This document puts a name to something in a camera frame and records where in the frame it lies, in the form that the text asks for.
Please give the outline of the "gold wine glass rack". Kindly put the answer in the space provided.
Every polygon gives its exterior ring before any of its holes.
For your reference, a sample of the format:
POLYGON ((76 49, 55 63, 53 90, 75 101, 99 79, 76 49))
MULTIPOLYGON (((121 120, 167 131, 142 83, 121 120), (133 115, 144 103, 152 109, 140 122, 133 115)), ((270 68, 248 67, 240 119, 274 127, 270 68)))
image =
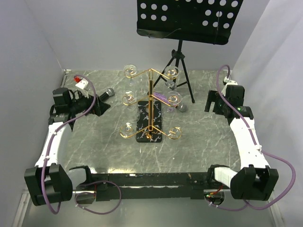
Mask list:
MULTIPOLYGON (((139 101, 148 101, 149 102, 149 111, 150 111, 150 113, 149 113, 149 119, 151 120, 151 121, 153 121, 153 102, 154 101, 159 101, 158 99, 156 99, 155 97, 154 97, 154 95, 153 95, 153 93, 154 93, 154 91, 153 91, 153 88, 154 88, 154 81, 153 81, 153 77, 154 77, 154 74, 158 74, 158 75, 160 75, 160 76, 162 76, 162 77, 164 77, 165 79, 167 79, 167 77, 164 75, 164 73, 160 73, 160 72, 158 72, 157 70, 155 70, 155 69, 153 69, 153 68, 150 68, 150 69, 147 69, 147 70, 144 70, 144 71, 142 71, 142 72, 138 72, 137 71, 137 74, 136 74, 136 76, 135 77, 138 77, 138 76, 140 76, 140 75, 142 75, 142 74, 147 74, 148 75, 148 82, 149 82, 149 84, 148 84, 148 89, 149 89, 149 91, 148 91, 148 94, 144 97, 144 98, 142 98, 142 99, 140 99, 140 100, 137 100, 136 101, 136 104, 138 104, 138 102, 139 101)), ((163 134, 163 135, 165 135, 166 137, 168 137, 167 136, 167 133, 165 133, 165 132, 163 132, 162 130, 161 130, 161 133, 163 134)))

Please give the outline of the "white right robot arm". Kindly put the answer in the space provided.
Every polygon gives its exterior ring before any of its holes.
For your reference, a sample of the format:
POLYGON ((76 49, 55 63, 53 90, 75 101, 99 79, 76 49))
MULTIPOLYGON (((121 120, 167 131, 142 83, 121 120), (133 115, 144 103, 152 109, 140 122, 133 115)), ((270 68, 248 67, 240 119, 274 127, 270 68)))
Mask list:
POLYGON ((241 169, 236 172, 228 166, 211 165, 206 182, 214 189, 221 184, 227 186, 234 199, 266 201, 278 181, 279 174, 269 166, 261 153, 252 110, 243 106, 244 94, 244 87, 235 81, 227 82, 222 92, 208 92, 205 112, 209 112, 213 104, 213 112, 227 119, 236 139, 241 169))

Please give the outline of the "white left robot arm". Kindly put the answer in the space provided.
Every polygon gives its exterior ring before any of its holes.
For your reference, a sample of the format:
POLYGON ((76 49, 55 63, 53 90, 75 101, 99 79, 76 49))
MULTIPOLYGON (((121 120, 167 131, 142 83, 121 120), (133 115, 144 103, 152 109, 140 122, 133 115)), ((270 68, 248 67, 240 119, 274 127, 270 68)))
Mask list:
POLYGON ((69 201, 72 190, 79 186, 88 190, 93 186, 93 177, 87 167, 73 167, 66 172, 61 160, 74 127, 77 114, 85 113, 101 116, 109 104, 105 101, 115 94, 108 88, 100 96, 84 96, 79 90, 66 87, 53 91, 54 104, 48 119, 48 134, 43 151, 33 168, 25 170, 24 179, 36 206, 69 201))

